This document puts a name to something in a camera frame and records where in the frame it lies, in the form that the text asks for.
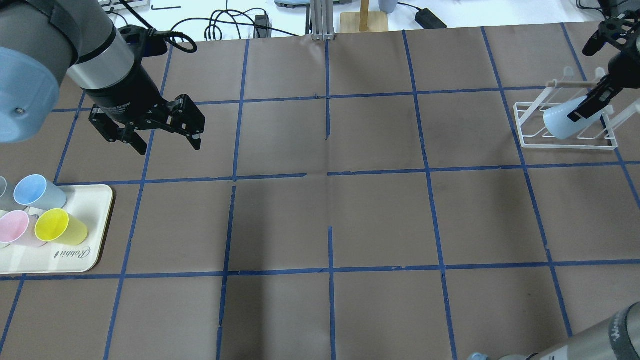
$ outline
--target cable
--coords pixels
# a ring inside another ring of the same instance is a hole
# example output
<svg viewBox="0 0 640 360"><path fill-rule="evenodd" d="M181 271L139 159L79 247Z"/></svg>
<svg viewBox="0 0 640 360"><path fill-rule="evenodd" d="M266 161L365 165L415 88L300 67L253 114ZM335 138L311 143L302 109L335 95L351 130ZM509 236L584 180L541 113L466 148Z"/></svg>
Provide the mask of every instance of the cable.
<svg viewBox="0 0 640 360"><path fill-rule="evenodd" d="M238 16L244 16L244 17L246 17L247 19L249 19L249 21L250 21L250 22L253 24L253 26L255 27L255 26L256 26L255 21L254 21L254 20L253 20L249 15L247 15L247 14L246 14L246 13L248 13L248 12L252 11L252 10L262 10L262 11L265 13L265 15L267 14L267 11L266 11L265 9L262 9L262 8L252 8L252 9L249 9L249 10L247 10L247 11L245 11L245 12L240 12L240 11L238 11L238 10L216 10L216 11L212 12L212 13L211 13L211 18L210 18L210 21L209 21L209 26L208 26L208 27L207 27L207 29L205 30L205 31L208 31L208 34L209 34L209 40L215 40L215 32L214 32L214 37L213 37L213 39L212 39L212 38L211 38L211 30L210 30L210 28L211 28L212 26L214 26L214 27L215 27L215 26L217 26L218 21L220 21L220 20L219 20L219 18L220 18L220 17L222 16L222 14L224 14L224 13L225 13L225 14L227 14L227 15L229 15L229 16L231 16L231 19L234 21L234 24L236 25L236 29L237 29L237 32L238 32L238 37L239 37L240 39L242 39L242 35L240 34L240 26L239 26L239 24L238 24L238 21L236 21L236 17L238 17ZM213 16L214 16L217 12L220 12L220 13L218 14L218 16L216 17L216 19L214 20L214 19L213 19Z"/></svg>
<svg viewBox="0 0 640 360"><path fill-rule="evenodd" d="M116 15L117 17L121 17L122 20L124 20L124 23L126 25L129 25L129 21L127 21L127 18L122 16L122 14L116 13L113 11L113 8L111 8L111 10L109 10L108 12L106 12L107 15Z"/></svg>
<svg viewBox="0 0 640 360"><path fill-rule="evenodd" d="M147 27L147 29L149 30L155 29L142 16L140 16L140 14L136 12L136 10L133 10L133 8L125 0L119 0L119 1L120 1L120 4L122 4L122 6L127 8L127 10L131 13L131 15L135 16L136 19L138 19L142 24L144 24ZM191 49L188 47L184 47L182 45L178 45L178 43L175 42L175 38L181 38L183 40L187 40L187 42L189 42L189 44L191 45ZM193 54L196 51L198 51L198 46L196 45L196 42L193 41L193 39L190 38L187 34L171 30L169 33L165 34L163 39L164 41L169 43L171 46L175 47L180 51L184 51L185 53Z"/></svg>
<svg viewBox="0 0 640 360"><path fill-rule="evenodd" d="M179 25L181 25L181 24L183 24L183 23L185 23L187 21L194 21L194 20L210 21L211 19L208 18L208 17L190 17L188 19L184 19L184 20L178 21L175 25L173 25L173 27L171 28L171 31L175 30L175 28L177 28ZM221 24L231 24L231 25L234 24L233 22L222 21L222 20L219 20L218 22L221 23ZM243 24L242 22L238 22L238 23L235 23L235 24L242 25L242 26L253 26L253 24ZM269 26L256 25L256 27L259 28L259 29L268 29L268 30L271 30L271 31L277 31L279 33L291 35L292 37L298 37L299 36L299 35L296 35L296 34L292 34L292 33L288 32L288 31L283 31L283 30L272 28L272 27L269 27Z"/></svg>
<svg viewBox="0 0 640 360"><path fill-rule="evenodd" d="M628 2L628 1L629 0L622 0L618 4L607 6L607 7L589 7L589 6L582 5L582 0L575 0L575 6L580 10L596 10L597 12L602 14L602 16L604 17L605 20L607 20L607 16L604 13L605 10L611 11L611 9L617 8L618 6L624 4L624 3Z"/></svg>
<svg viewBox="0 0 640 360"><path fill-rule="evenodd" d="M422 9L420 9L418 6L414 6L414 5L411 5L411 4L398 3L398 5L405 5L405 6L409 6L411 8L417 9L419 12L422 11Z"/></svg>
<svg viewBox="0 0 640 360"><path fill-rule="evenodd" d="M136 10L133 10L133 8L131 7L131 5L129 5L129 3L127 3L126 0L119 0L120 4L122 4L122 6L124 6L125 8L127 8L127 10L131 13L131 15L135 16L136 19L138 19L142 24L144 24L144 26L147 27L147 29L154 29L153 26L151 26L151 24L149 24L145 19L143 19L142 16L140 16L140 14L138 14L136 12Z"/></svg>

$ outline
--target black power brick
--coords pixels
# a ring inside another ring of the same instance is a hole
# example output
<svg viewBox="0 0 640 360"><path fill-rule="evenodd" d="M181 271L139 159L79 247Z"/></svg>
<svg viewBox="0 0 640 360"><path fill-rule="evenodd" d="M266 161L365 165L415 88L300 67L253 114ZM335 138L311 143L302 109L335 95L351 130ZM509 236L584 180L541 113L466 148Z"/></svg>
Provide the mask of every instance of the black power brick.
<svg viewBox="0 0 640 360"><path fill-rule="evenodd" d="M415 14L415 21L422 26L423 29L446 29L447 24L438 19L429 9L420 10Z"/></svg>
<svg viewBox="0 0 640 360"><path fill-rule="evenodd" d="M271 25L269 25L269 15L256 15L255 24L258 26L266 26L270 28ZM270 38L270 37L271 37L271 29L264 29L260 27L255 27L253 29L253 38Z"/></svg>

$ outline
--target white tray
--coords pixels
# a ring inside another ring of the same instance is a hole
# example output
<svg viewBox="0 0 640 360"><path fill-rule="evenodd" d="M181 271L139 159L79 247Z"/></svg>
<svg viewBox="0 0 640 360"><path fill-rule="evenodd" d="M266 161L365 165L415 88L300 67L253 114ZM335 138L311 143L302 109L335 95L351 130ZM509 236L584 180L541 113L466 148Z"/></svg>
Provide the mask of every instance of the white tray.
<svg viewBox="0 0 640 360"><path fill-rule="evenodd" d="M0 249L0 274L85 272L98 262L113 204L113 190L106 185L61 186L67 193L67 210L89 228L80 245L48 243L39 248L9 245ZM29 214L42 215L28 208ZM6 212L0 210L0 216Z"/></svg>

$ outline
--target cup on rack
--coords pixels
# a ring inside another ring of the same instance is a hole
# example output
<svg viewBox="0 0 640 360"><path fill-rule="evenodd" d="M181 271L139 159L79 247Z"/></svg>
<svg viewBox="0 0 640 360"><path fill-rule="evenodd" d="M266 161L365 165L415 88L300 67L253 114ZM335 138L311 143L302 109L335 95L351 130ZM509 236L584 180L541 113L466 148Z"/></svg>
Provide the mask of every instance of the cup on rack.
<svg viewBox="0 0 640 360"><path fill-rule="evenodd" d="M25 205L18 204L15 199L13 199L14 189L14 184L11 184L5 178L0 176L0 210L13 211L24 210L27 208Z"/></svg>
<svg viewBox="0 0 640 360"><path fill-rule="evenodd" d="M35 234L38 215L29 215L25 211L15 210L0 218L0 245L19 245L41 247L46 242Z"/></svg>
<svg viewBox="0 0 640 360"><path fill-rule="evenodd" d="M42 241L71 246L80 245L89 235L87 226L63 209L51 209L42 214L35 232Z"/></svg>
<svg viewBox="0 0 640 360"><path fill-rule="evenodd" d="M67 203L67 194L42 175L29 175L20 180L13 192L14 200L32 208L51 210Z"/></svg>

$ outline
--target plastic cup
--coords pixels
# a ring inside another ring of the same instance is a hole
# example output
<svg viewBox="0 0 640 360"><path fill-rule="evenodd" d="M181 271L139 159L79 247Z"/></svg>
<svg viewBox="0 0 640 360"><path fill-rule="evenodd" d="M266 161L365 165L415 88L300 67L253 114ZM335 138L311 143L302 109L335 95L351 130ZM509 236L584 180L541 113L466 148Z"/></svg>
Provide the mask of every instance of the plastic cup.
<svg viewBox="0 0 640 360"><path fill-rule="evenodd" d="M89 230L86 225L62 209L47 211L36 224L36 236L46 242L76 246L87 235Z"/></svg>
<svg viewBox="0 0 640 360"><path fill-rule="evenodd" d="M598 111L588 119L580 119L576 122L567 117L586 98L586 96L582 96L577 99L567 101L564 104L554 106L553 108L545 111L543 120L545 121L545 126L547 127L547 130L549 130L549 133L560 140L564 140L598 121L602 116L602 111Z"/></svg>
<svg viewBox="0 0 640 360"><path fill-rule="evenodd" d="M13 192L18 204L42 210L62 208L67 194L42 175L29 175L20 180Z"/></svg>
<svg viewBox="0 0 640 360"><path fill-rule="evenodd" d="M41 247L46 242L40 241L35 234L38 215L29 215L22 210L15 210L0 218L0 245L10 244L28 247Z"/></svg>
<svg viewBox="0 0 640 360"><path fill-rule="evenodd" d="M385 13L392 13L398 5L398 0L378 0L380 10Z"/></svg>
<svg viewBox="0 0 640 360"><path fill-rule="evenodd" d="M0 210L13 211L27 208L25 205L18 204L15 199L13 199L14 189L15 185L0 176Z"/></svg>

